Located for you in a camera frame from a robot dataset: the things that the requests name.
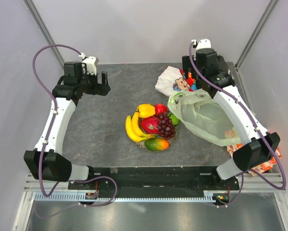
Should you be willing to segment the avocado print plastic bag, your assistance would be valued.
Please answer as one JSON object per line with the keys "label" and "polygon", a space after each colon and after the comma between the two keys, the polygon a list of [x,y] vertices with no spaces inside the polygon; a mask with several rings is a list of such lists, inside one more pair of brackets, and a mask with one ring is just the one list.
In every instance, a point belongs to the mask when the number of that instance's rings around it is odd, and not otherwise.
{"label": "avocado print plastic bag", "polygon": [[225,111],[204,90],[174,91],[168,108],[194,135],[218,146],[240,143]]}

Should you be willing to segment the yellow fake bell pepper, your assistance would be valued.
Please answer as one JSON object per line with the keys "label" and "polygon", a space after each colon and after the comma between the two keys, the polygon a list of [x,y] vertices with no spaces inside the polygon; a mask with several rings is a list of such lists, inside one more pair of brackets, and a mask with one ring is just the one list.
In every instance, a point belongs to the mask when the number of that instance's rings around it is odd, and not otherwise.
{"label": "yellow fake bell pepper", "polygon": [[148,117],[154,116],[156,113],[155,107],[151,104],[138,105],[136,112],[139,113],[140,118],[148,118]]}

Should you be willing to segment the yellow fake banana bunch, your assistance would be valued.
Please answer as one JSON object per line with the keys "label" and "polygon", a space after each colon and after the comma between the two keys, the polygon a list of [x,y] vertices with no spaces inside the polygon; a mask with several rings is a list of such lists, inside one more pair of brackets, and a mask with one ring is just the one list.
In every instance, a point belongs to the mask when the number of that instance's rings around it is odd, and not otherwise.
{"label": "yellow fake banana bunch", "polygon": [[139,113],[135,112],[133,116],[127,116],[125,121],[125,130],[128,137],[133,142],[141,142],[149,139],[155,138],[153,134],[144,133],[139,127]]}

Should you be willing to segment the green fake round fruit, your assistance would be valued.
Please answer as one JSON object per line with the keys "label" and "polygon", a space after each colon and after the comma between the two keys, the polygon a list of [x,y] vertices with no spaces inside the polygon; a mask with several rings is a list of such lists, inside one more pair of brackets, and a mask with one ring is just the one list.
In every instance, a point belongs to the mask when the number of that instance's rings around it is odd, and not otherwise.
{"label": "green fake round fruit", "polygon": [[172,120],[172,124],[177,126],[179,124],[179,119],[172,113],[169,114],[169,118]]}

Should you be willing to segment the red fake apple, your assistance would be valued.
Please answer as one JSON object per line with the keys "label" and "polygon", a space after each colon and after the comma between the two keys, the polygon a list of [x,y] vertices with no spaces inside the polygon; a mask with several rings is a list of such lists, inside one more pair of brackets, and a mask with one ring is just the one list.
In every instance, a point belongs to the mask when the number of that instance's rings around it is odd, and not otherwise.
{"label": "red fake apple", "polygon": [[168,108],[167,106],[158,103],[155,105],[155,116],[158,116],[159,114],[163,114],[163,113],[167,113],[168,112]]}

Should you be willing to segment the red fake dragon fruit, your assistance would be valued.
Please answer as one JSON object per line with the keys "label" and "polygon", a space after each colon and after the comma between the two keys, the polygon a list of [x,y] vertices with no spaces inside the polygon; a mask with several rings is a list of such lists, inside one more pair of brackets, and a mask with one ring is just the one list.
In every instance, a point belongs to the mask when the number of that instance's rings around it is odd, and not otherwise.
{"label": "red fake dragon fruit", "polygon": [[151,116],[141,120],[141,128],[149,134],[159,134],[159,119],[157,117]]}

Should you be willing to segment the dark red fake grapes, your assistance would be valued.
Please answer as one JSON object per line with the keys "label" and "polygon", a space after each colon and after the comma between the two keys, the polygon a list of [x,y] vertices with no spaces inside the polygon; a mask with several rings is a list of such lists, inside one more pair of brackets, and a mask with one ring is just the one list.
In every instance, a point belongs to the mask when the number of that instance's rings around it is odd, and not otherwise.
{"label": "dark red fake grapes", "polygon": [[172,139],[175,136],[176,131],[169,114],[165,112],[159,113],[157,117],[159,119],[157,126],[159,136],[167,140]]}

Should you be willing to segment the orange green fake mango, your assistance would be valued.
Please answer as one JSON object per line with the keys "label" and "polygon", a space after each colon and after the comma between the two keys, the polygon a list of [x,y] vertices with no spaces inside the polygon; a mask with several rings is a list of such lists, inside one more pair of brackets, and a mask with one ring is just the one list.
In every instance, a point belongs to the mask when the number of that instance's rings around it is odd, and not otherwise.
{"label": "orange green fake mango", "polygon": [[145,147],[152,152],[164,151],[170,147],[170,143],[163,138],[154,138],[144,142]]}

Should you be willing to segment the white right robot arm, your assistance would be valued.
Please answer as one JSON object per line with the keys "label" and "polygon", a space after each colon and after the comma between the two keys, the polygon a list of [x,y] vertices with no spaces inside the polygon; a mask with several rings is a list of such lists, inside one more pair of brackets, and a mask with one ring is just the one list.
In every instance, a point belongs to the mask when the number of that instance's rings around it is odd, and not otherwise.
{"label": "white right robot arm", "polygon": [[227,185],[229,178],[274,158],[280,137],[276,132],[270,133],[255,118],[241,98],[230,70],[219,68],[222,59],[214,49],[199,49],[190,57],[182,57],[182,60],[183,69],[195,74],[197,87],[206,91],[224,110],[243,145],[211,176],[212,187],[219,190]]}

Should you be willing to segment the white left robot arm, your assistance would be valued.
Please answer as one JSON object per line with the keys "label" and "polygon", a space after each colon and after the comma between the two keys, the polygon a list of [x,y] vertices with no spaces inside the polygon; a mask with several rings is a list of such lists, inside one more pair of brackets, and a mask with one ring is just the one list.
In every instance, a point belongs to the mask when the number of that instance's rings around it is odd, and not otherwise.
{"label": "white left robot arm", "polygon": [[107,73],[98,82],[97,58],[89,56],[81,62],[66,62],[64,75],[52,90],[51,110],[43,133],[32,151],[26,151],[24,161],[37,180],[67,182],[78,180],[84,189],[95,185],[91,167],[72,164],[63,157],[62,149],[68,123],[83,94],[106,96],[111,90]]}

